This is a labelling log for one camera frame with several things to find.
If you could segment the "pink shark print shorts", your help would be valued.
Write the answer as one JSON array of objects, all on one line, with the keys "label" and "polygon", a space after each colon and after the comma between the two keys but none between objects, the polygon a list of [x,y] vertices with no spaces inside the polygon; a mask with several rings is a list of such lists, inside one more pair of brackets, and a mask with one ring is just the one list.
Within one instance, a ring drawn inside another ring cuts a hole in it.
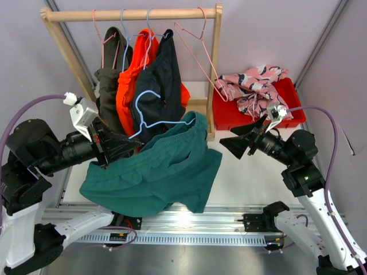
[{"label": "pink shark print shorts", "polygon": [[287,69],[260,65],[242,73],[220,75],[214,84],[224,100],[235,101],[239,112],[255,119],[265,115],[271,103],[288,107],[275,88],[275,83],[287,76]]}]

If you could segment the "dark navy shorts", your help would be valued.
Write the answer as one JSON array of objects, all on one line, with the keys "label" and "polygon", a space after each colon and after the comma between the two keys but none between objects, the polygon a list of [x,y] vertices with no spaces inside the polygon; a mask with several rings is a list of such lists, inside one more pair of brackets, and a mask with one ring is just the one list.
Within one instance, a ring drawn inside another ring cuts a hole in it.
[{"label": "dark navy shorts", "polygon": [[134,130],[139,132],[138,139],[143,143],[173,125],[160,123],[151,128],[140,127],[139,111],[147,125],[158,121],[179,121],[186,111],[173,34],[171,29],[165,31],[156,59],[140,72],[136,81],[131,114]]}]

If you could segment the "green shorts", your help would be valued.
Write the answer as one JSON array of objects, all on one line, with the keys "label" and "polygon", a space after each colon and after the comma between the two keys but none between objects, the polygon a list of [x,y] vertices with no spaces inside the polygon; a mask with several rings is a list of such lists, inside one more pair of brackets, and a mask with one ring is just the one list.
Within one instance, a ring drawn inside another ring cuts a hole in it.
[{"label": "green shorts", "polygon": [[206,117],[190,111],[138,154],[107,168],[90,163],[80,194],[130,217],[157,215],[175,203],[203,213],[222,160],[208,147],[207,134]]}]

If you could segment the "orange shorts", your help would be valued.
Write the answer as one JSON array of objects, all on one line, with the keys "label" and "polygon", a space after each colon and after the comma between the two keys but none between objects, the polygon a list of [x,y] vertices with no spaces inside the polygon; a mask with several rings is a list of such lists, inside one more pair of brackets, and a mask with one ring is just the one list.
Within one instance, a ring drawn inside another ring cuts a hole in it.
[{"label": "orange shorts", "polygon": [[[136,133],[133,127],[133,119],[131,114],[131,103],[133,101],[136,81],[141,71],[143,71],[143,60],[148,47],[148,28],[140,31],[136,39],[132,61],[127,70],[120,73],[118,78],[118,91],[116,95],[116,110],[119,120],[123,126],[126,135],[131,136]],[[186,86],[181,84],[184,91],[183,102],[184,107],[190,100],[190,93]]]}]

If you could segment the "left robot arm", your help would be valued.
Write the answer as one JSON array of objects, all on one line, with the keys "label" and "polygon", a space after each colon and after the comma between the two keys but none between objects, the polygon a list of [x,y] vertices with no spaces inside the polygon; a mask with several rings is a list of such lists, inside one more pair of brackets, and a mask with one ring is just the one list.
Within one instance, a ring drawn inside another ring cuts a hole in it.
[{"label": "left robot arm", "polygon": [[1,168],[1,273],[30,274],[57,259],[71,243],[93,232],[124,224],[124,214],[98,207],[57,224],[39,223],[44,192],[56,172],[96,159],[99,168],[130,156],[141,143],[94,121],[91,138],[75,131],[58,140],[48,124],[31,119],[6,138],[7,162]]}]

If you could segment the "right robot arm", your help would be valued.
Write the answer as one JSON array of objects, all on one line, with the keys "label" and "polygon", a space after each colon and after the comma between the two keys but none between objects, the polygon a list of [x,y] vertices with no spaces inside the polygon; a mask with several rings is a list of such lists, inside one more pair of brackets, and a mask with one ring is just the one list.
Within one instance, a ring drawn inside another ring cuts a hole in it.
[{"label": "right robot arm", "polygon": [[220,144],[236,158],[261,151],[286,166],[283,182],[308,212],[318,231],[315,233],[302,224],[281,201],[264,207],[263,227],[290,237],[316,261],[317,274],[366,274],[366,253],[344,224],[324,177],[313,163],[318,153],[314,135],[298,129],[283,140],[267,129],[265,117],[231,131],[235,136],[222,138]]}]

